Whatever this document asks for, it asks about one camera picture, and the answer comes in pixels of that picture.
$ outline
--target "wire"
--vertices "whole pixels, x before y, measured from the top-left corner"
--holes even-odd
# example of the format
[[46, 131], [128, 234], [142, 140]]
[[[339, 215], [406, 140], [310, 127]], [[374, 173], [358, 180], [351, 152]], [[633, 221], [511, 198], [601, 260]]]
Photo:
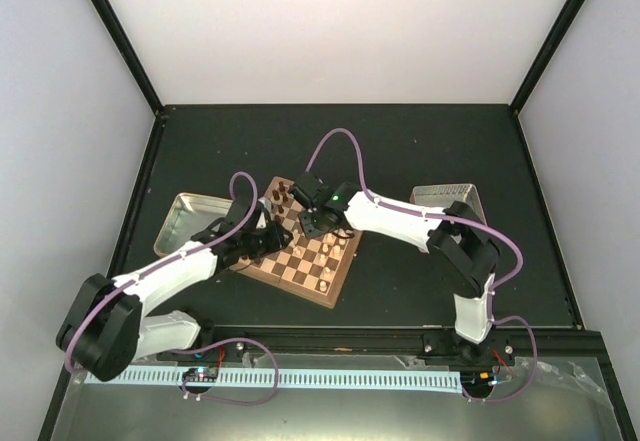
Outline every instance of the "wire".
[[513, 253], [516, 256], [516, 265], [511, 271], [505, 274], [502, 278], [500, 278], [497, 281], [494, 281], [494, 283], [492, 284], [492, 287], [494, 289], [506, 283], [507, 281], [512, 279], [514, 276], [516, 276], [520, 272], [524, 264], [524, 257], [522, 256], [522, 251], [520, 251], [520, 248], [518, 248], [518, 245], [515, 242], [513, 242], [510, 238], [508, 238], [506, 235], [502, 234], [500, 231], [496, 229], [493, 229], [485, 224], [479, 223], [477, 221], [472, 221], [466, 218], [459, 218], [457, 216], [449, 216], [446, 214], [423, 213], [421, 210], [418, 210], [418, 209], [403, 208], [402, 206], [396, 206], [394, 204], [390, 204], [382, 200], [376, 201], [375, 196], [369, 191], [369, 188], [367, 188], [367, 184], [365, 181], [364, 163], [362, 160], [362, 151], [360, 150], [360, 144], [358, 143], [358, 140], [353, 135], [353, 133], [347, 129], [335, 128], [324, 135], [324, 137], [318, 143], [316, 150], [311, 155], [311, 159], [309, 160], [309, 163], [307, 164], [307, 168], [306, 168], [307, 172], [309, 172], [313, 167], [313, 163], [318, 157], [318, 154], [320, 154], [320, 151], [322, 150], [322, 147], [327, 142], [327, 140], [331, 138], [334, 134], [338, 134], [338, 133], [342, 133], [346, 135], [351, 140], [351, 143], [353, 144], [353, 147], [356, 151], [356, 158], [358, 160], [358, 177], [360, 178], [360, 186], [362, 187], [362, 191], [364, 192], [367, 199], [369, 199], [369, 201], [376, 203], [377, 205], [382, 206], [383, 208], [388, 208], [400, 213], [410, 214], [412, 216], [425, 217], [425, 218], [431, 218], [431, 219], [440, 219], [442, 221], [448, 221], [450, 223], [464, 224], [472, 228], [479, 229], [480, 231], [484, 231], [485, 233], [495, 238], [498, 238], [500, 241], [506, 244], [513, 251]]
[[222, 346], [220, 346], [220, 348], [218, 348], [218, 369], [220, 369], [222, 367], [222, 361], [224, 361], [224, 357], [226, 355], [224, 348]]
[[91, 321], [93, 321], [94, 318], [98, 315], [98, 313], [100, 313], [100, 311], [102, 311], [107, 304], [113, 301], [116, 298], [116, 296], [118, 296], [125, 289], [129, 288], [130, 286], [133, 286], [134, 284], [135, 284], [135, 281], [132, 279], [131, 281], [127, 281], [122, 286], [111, 291], [104, 298], [102, 298], [102, 300], [98, 304], [96, 304], [96, 307], [93, 308], [91, 312], [87, 315], [87, 317], [84, 318], [82, 323], [80, 323], [80, 326], [78, 326], [78, 329], [71, 337], [71, 341], [69, 341], [69, 345], [67, 346], [67, 351], [64, 354], [64, 367], [69, 372], [69, 374], [80, 374], [86, 371], [84, 369], [78, 369], [73, 366], [73, 359], [71, 355], [73, 354], [73, 351], [76, 345], [78, 344], [78, 340], [84, 334], [85, 330], [87, 329]]
[[[269, 351], [269, 348], [267, 348], [264, 344], [254, 340], [254, 339], [249, 339], [249, 338], [229, 338], [229, 339], [224, 339], [222, 341], [218, 341], [217, 343], [213, 343], [210, 344], [209, 346], [205, 346], [204, 348], [198, 348], [198, 349], [187, 349], [187, 350], [173, 350], [171, 351], [172, 353], [178, 353], [178, 354], [200, 354], [200, 353], [204, 353], [205, 351], [209, 351], [211, 349], [215, 349], [218, 348], [220, 346], [224, 346], [225, 344], [229, 344], [229, 343], [248, 343], [248, 344], [253, 344], [254, 346], [259, 347], [262, 351], [265, 352], [265, 354], [267, 356], [269, 356], [269, 358], [271, 359], [271, 362], [273, 363], [273, 385], [271, 386], [271, 390], [269, 391], [269, 393], [267, 393], [267, 395], [265, 395], [264, 397], [257, 399], [255, 401], [240, 401], [238, 399], [229, 399], [229, 398], [223, 398], [220, 396], [211, 396], [211, 395], [207, 395], [207, 394], [198, 394], [195, 395], [197, 398], [203, 398], [203, 399], [207, 399], [210, 401], [219, 401], [221, 403], [226, 403], [226, 404], [233, 404], [234, 406], [259, 406], [261, 404], [266, 403], [267, 401], [271, 400], [271, 398], [273, 398], [276, 394], [276, 391], [278, 390], [278, 383], [280, 380], [280, 370], [278, 368], [278, 363], [276, 361], [276, 358], [273, 356], [273, 353], [271, 351]], [[187, 391], [187, 382], [188, 379], [185, 379], [182, 382], [182, 392], [184, 393], [185, 397], [189, 397], [190, 395], [193, 395], [193, 393], [189, 393], [189, 391]]]
[[245, 265], [245, 266], [241, 267], [240, 269], [231, 269], [231, 268], [227, 268], [227, 270], [228, 270], [230, 273], [239, 273], [240, 271], [244, 271], [245, 269], [247, 269], [247, 268], [249, 268], [249, 267], [251, 267], [251, 266], [252, 266], [252, 264], [251, 264], [251, 262], [249, 262], [249, 264], [247, 264], [247, 265]]
[[491, 353], [493, 354], [493, 357], [498, 360], [498, 363], [500, 363], [500, 366], [504, 366], [505, 368], [507, 368], [507, 371], [509, 371], [509, 374], [511, 374], [511, 376], [515, 376], [513, 369], [511, 369], [511, 366], [505, 363], [504, 359], [502, 359], [502, 356], [500, 356], [500, 353], [498, 353], [498, 351], [496, 351], [495, 349], [491, 349]]
[[[527, 383], [522, 388], [520, 388], [518, 391], [516, 391], [512, 395], [509, 395], [506, 398], [504, 398], [504, 401], [507, 401], [507, 400], [515, 398], [516, 396], [519, 396], [533, 382], [533, 377], [535, 376], [535, 369], [536, 369], [537, 362], [538, 362], [538, 350], [537, 350], [537, 345], [536, 345], [535, 336], [533, 334], [533, 330], [531, 329], [529, 324], [520, 316], [508, 316], [508, 317], [503, 318], [503, 319], [498, 320], [498, 321], [495, 321], [493, 319], [493, 295], [495, 294], [495, 289], [498, 288], [499, 286], [503, 285], [507, 281], [513, 279], [522, 270], [522, 266], [524, 265], [524, 256], [522, 255], [522, 251], [520, 250], [518, 245], [514, 241], [512, 241], [508, 236], [506, 236], [505, 234], [501, 233], [500, 231], [498, 231], [498, 230], [496, 230], [494, 228], [491, 228], [489, 226], [486, 226], [486, 225], [484, 225], [482, 223], [479, 223], [477, 221], [472, 221], [472, 220], [466, 219], [466, 218], [459, 218], [457, 216], [449, 216], [449, 215], [446, 215], [446, 214], [436, 214], [436, 213], [427, 213], [427, 212], [423, 213], [421, 210], [418, 210], [418, 209], [411, 209], [411, 208], [404, 208], [402, 206], [396, 206], [394, 204], [390, 204], [390, 203], [387, 203], [387, 202], [385, 202], [385, 201], [383, 201], [381, 199], [376, 198], [369, 191], [369, 188], [367, 188], [367, 184], [366, 184], [366, 181], [365, 181], [365, 175], [364, 175], [364, 162], [362, 160], [362, 151], [360, 150], [360, 144], [358, 143], [358, 140], [353, 135], [353, 133], [351, 131], [345, 129], [345, 128], [335, 128], [335, 129], [332, 129], [331, 131], [329, 131], [327, 134], [324, 135], [324, 137], [318, 143], [318, 146], [316, 147], [315, 151], [311, 155], [311, 158], [309, 159], [309, 163], [307, 164], [306, 172], [311, 171], [311, 168], [313, 167], [313, 163], [315, 163], [316, 158], [318, 157], [318, 154], [320, 154], [320, 151], [322, 150], [324, 144], [329, 140], [329, 138], [331, 138], [333, 135], [338, 134], [338, 133], [346, 135], [351, 140], [351, 143], [353, 144], [353, 147], [354, 147], [355, 152], [356, 152], [356, 158], [357, 158], [357, 161], [358, 161], [358, 178], [360, 180], [360, 187], [362, 188], [362, 191], [363, 191], [364, 195], [367, 197], [367, 199], [369, 199], [369, 201], [375, 203], [378, 206], [382, 206], [383, 208], [391, 209], [393, 211], [397, 211], [397, 212], [404, 213], [404, 214], [409, 214], [411, 216], [431, 218], [431, 219], [440, 219], [442, 221], [448, 221], [450, 223], [464, 224], [466, 226], [478, 229], [480, 231], [484, 231], [485, 233], [489, 234], [490, 236], [493, 236], [493, 237], [499, 239], [504, 244], [506, 244], [509, 247], [509, 249], [511, 249], [513, 251], [513, 253], [516, 256], [516, 265], [514, 266], [514, 268], [511, 271], [509, 271], [507, 274], [502, 276], [500, 279], [498, 279], [497, 281], [494, 281], [489, 286], [489, 294], [490, 294], [490, 296], [487, 297], [487, 316], [488, 316], [489, 320], [491, 322], [493, 322], [493, 324], [496, 325], [496, 326], [498, 326], [500, 324], [503, 324], [503, 323], [507, 323], [509, 321], [520, 321], [527, 328], [527, 331], [529, 332], [529, 336], [531, 337], [531, 344], [533, 346], [533, 356], [534, 356], [534, 367], [533, 367], [533, 370], [532, 370], [532, 374], [531, 374], [529, 380], [527, 381]], [[466, 393], [466, 391], [465, 391], [465, 394], [469, 397], [469, 399], [475, 399], [475, 398], [471, 398], [468, 395], [468, 393]], [[487, 402], [499, 402], [499, 401], [501, 401], [501, 400], [493, 400], [493, 401], [487, 400]]]
[[462, 394], [469, 401], [480, 401], [482, 403], [494, 403], [494, 404], [502, 403], [505, 401], [511, 401], [512, 399], [517, 398], [522, 393], [524, 393], [527, 389], [529, 389], [531, 384], [533, 384], [533, 380], [535, 379], [535, 376], [536, 376], [536, 369], [538, 369], [538, 345], [536, 344], [536, 337], [534, 336], [533, 329], [531, 329], [531, 326], [529, 326], [529, 323], [527, 323], [525, 319], [522, 318], [521, 316], [515, 316], [515, 315], [507, 316], [506, 318], [502, 318], [497, 321], [494, 321], [493, 324], [495, 324], [496, 326], [499, 326], [501, 324], [509, 323], [511, 321], [518, 321], [519, 323], [521, 323], [527, 329], [527, 332], [529, 333], [529, 338], [531, 338], [531, 349], [533, 350], [533, 366], [531, 367], [531, 374], [529, 374], [529, 378], [527, 379], [527, 382], [524, 384], [524, 386], [522, 386], [520, 389], [518, 389], [514, 393], [511, 393], [510, 395], [505, 396], [504, 398], [498, 398], [498, 399], [474, 398], [469, 393], [467, 393], [466, 389], [462, 388]]
[[[235, 180], [239, 176], [241, 176], [241, 177], [245, 178], [247, 181], [249, 181], [249, 184], [251, 185], [251, 189], [253, 190], [253, 199], [251, 200], [251, 208], [249, 208], [249, 211], [247, 211], [247, 214], [245, 215], [245, 217], [242, 218], [242, 220], [233, 229], [229, 230], [229, 232], [227, 232], [226, 234], [220, 236], [219, 238], [215, 238], [213, 241], [210, 241], [210, 242], [208, 242], [206, 244], [203, 244], [201, 246], [197, 246], [195, 248], [192, 248], [192, 249], [186, 251], [184, 253], [184, 256], [181, 253], [177, 253], [177, 254], [174, 254], [172, 256], [167, 256], [163, 260], [161, 260], [161, 261], [149, 266], [147, 269], [145, 269], [144, 271], [139, 273], [138, 281], [137, 281], [138, 283], [141, 282], [147, 276], [155, 273], [159, 269], [162, 269], [162, 268], [170, 265], [171, 263], [179, 261], [179, 260], [183, 259], [184, 257], [191, 256], [193, 254], [199, 253], [200, 251], [203, 251], [205, 249], [209, 249], [212, 246], [220, 244], [221, 242], [229, 239], [231, 236], [236, 234], [249, 221], [249, 219], [251, 218], [251, 216], [253, 214], [253, 211], [256, 208], [256, 204], [258, 203], [258, 188], [256, 186], [256, 182], [253, 180], [253, 178], [251, 177], [251, 175], [249, 173], [246, 173], [244, 171], [238, 171], [237, 173], [235, 173], [231, 177], [231, 181], [229, 183], [229, 191], [231, 193], [231, 197], [232, 198], [235, 199], [235, 194], [233, 192], [233, 186], [234, 186]], [[89, 314], [87, 314], [87, 316], [84, 318], [82, 323], [80, 323], [80, 326], [78, 326], [78, 329], [76, 330], [76, 332], [71, 337], [71, 341], [69, 341], [69, 344], [67, 346], [67, 350], [65, 351], [65, 355], [64, 355], [64, 367], [69, 372], [69, 374], [79, 374], [79, 373], [85, 372], [84, 369], [77, 369], [77, 368], [75, 368], [73, 366], [73, 357], [72, 356], [73, 356], [73, 352], [74, 352], [74, 350], [76, 348], [76, 345], [78, 344], [78, 341], [80, 340], [80, 337], [84, 334], [84, 332], [86, 331], [86, 329], [89, 326], [89, 324], [105, 308], [105, 306], [107, 306], [112, 300], [114, 300], [116, 298], [116, 296], [118, 296], [120, 293], [124, 292], [127, 288], [133, 286], [134, 284], [136, 284], [136, 280], [135, 279], [131, 279], [131, 280], [127, 281], [126, 283], [124, 283], [122, 286], [120, 286], [120, 287], [114, 289], [113, 291], [111, 291], [108, 295], [106, 295], [89, 312]]]

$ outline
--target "white wall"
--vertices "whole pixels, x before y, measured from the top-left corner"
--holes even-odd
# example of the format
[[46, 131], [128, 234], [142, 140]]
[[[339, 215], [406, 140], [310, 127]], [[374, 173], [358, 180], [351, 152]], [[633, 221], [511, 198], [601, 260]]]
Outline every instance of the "white wall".
[[587, 0], [522, 113], [590, 329], [640, 429], [640, 0]]
[[565, 0], [111, 0], [165, 103], [508, 103]]
[[0, 0], [0, 439], [36, 439], [54, 337], [105, 272], [152, 115], [89, 0]]

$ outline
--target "silver metal tray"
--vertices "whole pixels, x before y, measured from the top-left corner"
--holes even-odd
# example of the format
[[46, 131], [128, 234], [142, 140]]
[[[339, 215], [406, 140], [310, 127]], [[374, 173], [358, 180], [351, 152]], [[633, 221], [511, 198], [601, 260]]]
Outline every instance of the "silver metal tray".
[[191, 236], [225, 216], [230, 207], [230, 199], [180, 193], [171, 205], [153, 251], [160, 257], [173, 253]]
[[416, 186], [411, 192], [411, 202], [418, 206], [437, 208], [449, 206], [454, 201], [468, 204], [484, 224], [487, 219], [480, 203], [480, 196], [474, 184], [435, 184], [433, 186]]

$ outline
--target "white cable tray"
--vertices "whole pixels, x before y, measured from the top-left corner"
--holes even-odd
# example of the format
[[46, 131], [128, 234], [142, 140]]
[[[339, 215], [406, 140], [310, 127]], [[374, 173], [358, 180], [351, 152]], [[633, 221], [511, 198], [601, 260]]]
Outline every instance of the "white cable tray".
[[[85, 384], [179, 386], [188, 367], [129, 366], [122, 374], [103, 383], [88, 374]], [[269, 388], [270, 368], [221, 368], [215, 382], [194, 381], [188, 386]], [[337, 369], [280, 369], [279, 388], [374, 389], [461, 393], [460, 374], [434, 371], [371, 371]]]

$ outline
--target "chess square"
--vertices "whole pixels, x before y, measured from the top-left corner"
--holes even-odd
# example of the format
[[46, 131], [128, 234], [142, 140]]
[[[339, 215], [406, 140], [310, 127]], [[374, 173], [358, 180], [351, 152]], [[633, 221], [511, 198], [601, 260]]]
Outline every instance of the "chess square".
[[307, 278], [306, 274], [301, 273], [300, 271], [297, 271], [296, 274], [293, 276], [293, 282], [297, 284], [304, 284], [304, 280], [306, 278]]
[[287, 266], [289, 266], [290, 268], [293, 269], [297, 269], [298, 266], [300, 265], [300, 258], [296, 258], [294, 256], [291, 256], [291, 259], [289, 259], [289, 262], [287, 263]]
[[317, 264], [314, 264], [313, 266], [311, 266], [311, 269], [309, 270], [310, 276], [315, 276], [316, 278], [319, 278], [321, 274], [322, 274], [322, 266], [318, 266]]
[[276, 263], [271, 269], [271, 272], [276, 276], [282, 276], [282, 274], [284, 273], [284, 268], [286, 268], [284, 264]]
[[285, 218], [293, 220], [293, 224], [296, 224], [298, 222], [298, 214], [298, 211], [295, 209], [289, 209]]
[[315, 251], [316, 253], [320, 252], [320, 246], [322, 243], [317, 239], [310, 239], [309, 246], [307, 246], [310, 250]]
[[287, 263], [289, 262], [289, 258], [291, 257], [290, 254], [285, 253], [284, 251], [280, 251], [280, 253], [278, 254], [278, 263], [280, 264], [284, 264], [285, 266], [287, 265]]
[[282, 279], [285, 281], [293, 281], [293, 277], [296, 275], [296, 270], [287, 266], [282, 273]]
[[300, 261], [298, 265], [298, 271], [303, 273], [308, 273], [311, 270], [312, 264], [309, 261], [305, 261], [304, 259]]
[[264, 271], [271, 271], [275, 265], [276, 263], [273, 259], [263, 258], [260, 268]]
[[[322, 282], [325, 282], [325, 290], [323, 291], [320, 288], [320, 285], [322, 284]], [[316, 283], [316, 287], [315, 290], [322, 293], [322, 294], [327, 294], [329, 292], [329, 289], [331, 288], [331, 282], [325, 280], [325, 279], [319, 279], [318, 282]]]
[[304, 252], [305, 252], [304, 248], [294, 246], [293, 251], [291, 252], [291, 256], [294, 258], [302, 258], [302, 256], [304, 256]]
[[316, 253], [315, 251], [311, 251], [310, 249], [305, 249], [304, 254], [302, 255], [302, 259], [304, 259], [305, 261], [309, 261], [310, 263], [313, 263], [313, 261], [316, 259], [317, 254], [318, 253]]
[[338, 269], [339, 264], [340, 262], [337, 259], [327, 258], [327, 268], [329, 268], [331, 271], [335, 271], [336, 269]]
[[324, 266], [327, 264], [327, 259], [329, 259], [329, 257], [324, 254], [324, 253], [315, 253], [315, 257], [313, 259], [313, 263], [314, 264], [318, 264], [320, 266]]
[[329, 254], [329, 257], [330, 257], [330, 258], [333, 258], [333, 259], [341, 259], [341, 258], [342, 258], [342, 256], [344, 255], [344, 250], [343, 250], [343, 249], [340, 249], [338, 252], [335, 252], [335, 251], [333, 250], [333, 248], [331, 248], [331, 249], [329, 250], [329, 253], [328, 253], [328, 254]]

